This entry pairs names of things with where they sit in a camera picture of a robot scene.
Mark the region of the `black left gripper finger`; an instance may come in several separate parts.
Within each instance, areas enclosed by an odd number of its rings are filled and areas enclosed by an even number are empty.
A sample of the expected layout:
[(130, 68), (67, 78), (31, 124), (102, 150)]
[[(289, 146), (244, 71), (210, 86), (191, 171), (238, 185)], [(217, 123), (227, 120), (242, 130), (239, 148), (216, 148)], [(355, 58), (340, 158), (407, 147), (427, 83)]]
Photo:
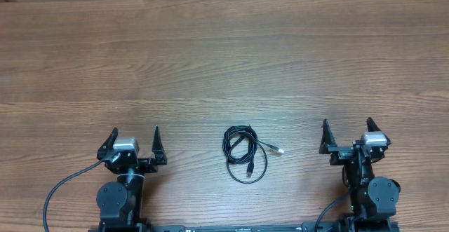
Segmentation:
[(159, 127), (155, 127), (152, 152), (158, 165), (166, 165), (168, 159), (162, 145)]
[(107, 153), (112, 149), (113, 144), (118, 137), (119, 130), (117, 128), (114, 128), (109, 135), (109, 137), (105, 140), (105, 142), (100, 146), (100, 148), (97, 151), (97, 159), (102, 160), (105, 158)]

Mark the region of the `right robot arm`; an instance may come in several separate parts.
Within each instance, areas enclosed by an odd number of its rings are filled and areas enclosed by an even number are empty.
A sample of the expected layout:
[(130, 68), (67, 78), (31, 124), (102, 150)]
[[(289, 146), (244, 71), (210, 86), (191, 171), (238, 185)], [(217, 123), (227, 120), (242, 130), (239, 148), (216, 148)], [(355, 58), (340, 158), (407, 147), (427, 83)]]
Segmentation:
[[(390, 178), (376, 177), (373, 164), (382, 160), (391, 140), (379, 129), (374, 120), (366, 120), (367, 131), (349, 146), (338, 146), (328, 120), (323, 121), (320, 154), (330, 156), (331, 165), (342, 166), (342, 181), (347, 192), (326, 207), (314, 224), (315, 231), (398, 231), (390, 217), (396, 214), (401, 192), (400, 184)], [(326, 213), (346, 198), (351, 212), (323, 225)]]

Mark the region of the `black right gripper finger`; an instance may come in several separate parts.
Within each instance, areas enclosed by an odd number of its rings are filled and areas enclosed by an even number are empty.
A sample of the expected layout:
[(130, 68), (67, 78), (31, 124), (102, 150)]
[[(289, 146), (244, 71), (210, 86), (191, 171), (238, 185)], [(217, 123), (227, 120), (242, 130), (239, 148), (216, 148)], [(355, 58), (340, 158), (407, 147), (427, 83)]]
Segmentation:
[(327, 119), (323, 120), (322, 137), (319, 146), (320, 154), (331, 154), (337, 148), (337, 143), (330, 129), (330, 124)]
[[(377, 126), (377, 124), (374, 122), (374, 120), (371, 117), (367, 118), (366, 123), (367, 123), (367, 128), (368, 128), (369, 132), (380, 132), (381, 131), (379, 129), (379, 127)], [(387, 145), (390, 145), (391, 144), (391, 140), (386, 135), (384, 135), (384, 136), (386, 138)]]

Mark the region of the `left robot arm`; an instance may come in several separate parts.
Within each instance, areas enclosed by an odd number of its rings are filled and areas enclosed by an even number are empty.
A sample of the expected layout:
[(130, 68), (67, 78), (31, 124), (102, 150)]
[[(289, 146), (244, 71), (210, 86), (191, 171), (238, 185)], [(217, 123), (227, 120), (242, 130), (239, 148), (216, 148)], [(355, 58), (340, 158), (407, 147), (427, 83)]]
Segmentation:
[(97, 152), (97, 159), (117, 175), (116, 181), (103, 185), (96, 197), (100, 208), (99, 231), (153, 231), (141, 217), (145, 175), (158, 172), (168, 159), (159, 128), (155, 128), (152, 143), (153, 158), (139, 158), (136, 137), (119, 137), (114, 128)]

